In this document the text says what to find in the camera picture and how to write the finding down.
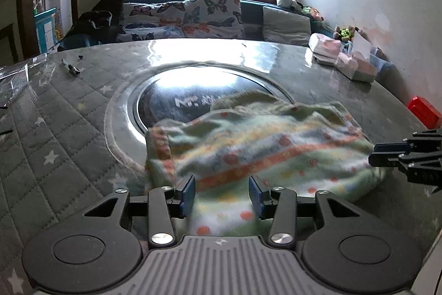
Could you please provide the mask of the butterfly pillow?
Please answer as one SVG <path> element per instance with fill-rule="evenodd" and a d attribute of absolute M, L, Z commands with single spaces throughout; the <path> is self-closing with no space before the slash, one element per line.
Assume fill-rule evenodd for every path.
<path fill-rule="evenodd" d="M 123 3 L 117 43 L 185 37 L 185 6 L 170 1 L 159 4 Z"/>
<path fill-rule="evenodd" d="M 190 38 L 243 39 L 241 0 L 186 0 L 181 30 Z"/>

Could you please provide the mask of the butterfly pillow left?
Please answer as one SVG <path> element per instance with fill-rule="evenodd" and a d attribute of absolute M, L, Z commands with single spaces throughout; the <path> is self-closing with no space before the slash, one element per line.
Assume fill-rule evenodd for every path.
<path fill-rule="evenodd" d="M 185 6 L 170 1 L 159 4 L 123 3 L 117 43 L 185 37 Z"/>

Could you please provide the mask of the green floral child garment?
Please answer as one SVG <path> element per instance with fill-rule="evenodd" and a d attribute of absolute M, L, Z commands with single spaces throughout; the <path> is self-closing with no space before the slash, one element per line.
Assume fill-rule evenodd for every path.
<path fill-rule="evenodd" d="M 270 227 L 252 210 L 248 181 L 283 186 L 304 197 L 328 190 L 356 201 L 386 177 L 369 165 L 373 144 L 338 102 L 288 103 L 259 91 L 211 104 L 189 122 L 165 119 L 145 136 L 153 186 L 196 179 L 192 213 L 182 235 L 248 236 Z"/>

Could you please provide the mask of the blue cabinet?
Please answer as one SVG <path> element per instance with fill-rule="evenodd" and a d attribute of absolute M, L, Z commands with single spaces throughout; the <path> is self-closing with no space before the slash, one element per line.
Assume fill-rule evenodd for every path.
<path fill-rule="evenodd" d="M 57 43 L 55 18 L 55 8 L 34 15 L 40 53 L 47 53 Z"/>

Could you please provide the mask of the white plush toy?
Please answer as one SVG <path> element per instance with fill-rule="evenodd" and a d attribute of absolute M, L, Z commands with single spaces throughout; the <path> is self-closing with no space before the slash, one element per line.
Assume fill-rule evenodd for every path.
<path fill-rule="evenodd" d="M 303 5 L 298 0 L 276 0 L 277 6 L 295 11 L 302 11 Z"/>

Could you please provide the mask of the small plush toys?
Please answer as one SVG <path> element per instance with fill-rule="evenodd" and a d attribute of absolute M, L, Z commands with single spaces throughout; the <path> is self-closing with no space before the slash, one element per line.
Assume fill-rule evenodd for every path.
<path fill-rule="evenodd" d="M 333 38 L 335 40 L 340 40 L 342 42 L 347 43 L 348 41 L 352 41 L 354 39 L 354 35 L 358 33 L 360 30 L 355 26 L 348 26 L 347 28 L 340 28 L 336 26 L 333 31 Z"/>

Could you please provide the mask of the clear plastic tray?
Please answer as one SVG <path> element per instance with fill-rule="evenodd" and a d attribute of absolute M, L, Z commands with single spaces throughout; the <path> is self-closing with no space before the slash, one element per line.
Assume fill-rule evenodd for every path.
<path fill-rule="evenodd" d="M 29 70 L 47 60 L 47 54 L 43 53 L 32 57 L 27 61 L 1 67 L 1 109 L 8 109 L 15 99 L 20 96 L 29 84 Z"/>

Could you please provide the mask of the black bag on sofa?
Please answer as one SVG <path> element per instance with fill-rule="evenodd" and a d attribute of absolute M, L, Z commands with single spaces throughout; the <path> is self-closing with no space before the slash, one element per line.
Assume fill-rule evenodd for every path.
<path fill-rule="evenodd" d="M 74 22 L 59 43 L 59 52 L 112 43 L 119 28 L 123 0 L 100 0 Z"/>

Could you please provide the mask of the butterfly pillow right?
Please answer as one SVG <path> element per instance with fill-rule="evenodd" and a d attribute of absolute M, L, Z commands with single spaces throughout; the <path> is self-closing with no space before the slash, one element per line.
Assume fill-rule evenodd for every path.
<path fill-rule="evenodd" d="M 241 0 L 186 0 L 181 30 L 190 38 L 243 39 Z"/>

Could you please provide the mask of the tissue pack front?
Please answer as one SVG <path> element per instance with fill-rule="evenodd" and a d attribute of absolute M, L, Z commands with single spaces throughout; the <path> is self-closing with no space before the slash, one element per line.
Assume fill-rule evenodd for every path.
<path fill-rule="evenodd" d="M 352 81 L 373 83 L 378 70 L 370 63 L 371 47 L 371 43 L 356 32 L 351 52 L 340 52 L 335 67 Z"/>

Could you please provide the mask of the blue sofa bedding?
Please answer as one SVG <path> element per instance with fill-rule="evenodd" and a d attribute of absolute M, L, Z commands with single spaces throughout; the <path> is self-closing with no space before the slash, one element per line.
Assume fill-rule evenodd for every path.
<path fill-rule="evenodd" d="M 141 3 L 141 4 L 160 4 L 168 1 L 187 1 L 187 0 L 124 0 L 126 3 Z M 309 18 L 312 33 L 324 34 L 328 37 L 333 36 L 333 29 L 326 26 L 322 21 L 317 20 L 310 14 L 296 11 L 295 9 L 285 9 L 262 1 L 241 0 L 242 20 L 245 30 L 245 37 L 247 40 L 263 40 L 262 26 L 263 26 L 263 8 L 270 7 L 280 11 L 286 11 L 292 14 L 298 14 Z"/>

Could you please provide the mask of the red plastic stool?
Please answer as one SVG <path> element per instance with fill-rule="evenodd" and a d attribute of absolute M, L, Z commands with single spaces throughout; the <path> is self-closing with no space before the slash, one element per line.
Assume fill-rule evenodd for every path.
<path fill-rule="evenodd" d="M 407 104 L 407 108 L 428 128 L 441 127 L 442 114 L 430 102 L 421 96 L 414 96 Z"/>

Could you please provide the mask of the clear plastic storage box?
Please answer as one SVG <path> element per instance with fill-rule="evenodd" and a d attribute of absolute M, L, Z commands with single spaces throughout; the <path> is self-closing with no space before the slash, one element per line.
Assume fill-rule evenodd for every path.
<path fill-rule="evenodd" d="M 348 54 L 365 68 L 373 68 L 376 76 L 393 67 L 393 63 L 386 59 L 381 49 L 363 37 L 354 36 L 353 40 L 348 42 Z"/>

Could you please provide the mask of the grey cushion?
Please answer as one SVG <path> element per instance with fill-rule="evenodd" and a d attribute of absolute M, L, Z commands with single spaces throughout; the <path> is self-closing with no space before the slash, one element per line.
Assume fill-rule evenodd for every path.
<path fill-rule="evenodd" d="M 307 46 L 312 34 L 306 16 L 263 7 L 262 37 L 267 42 Z"/>

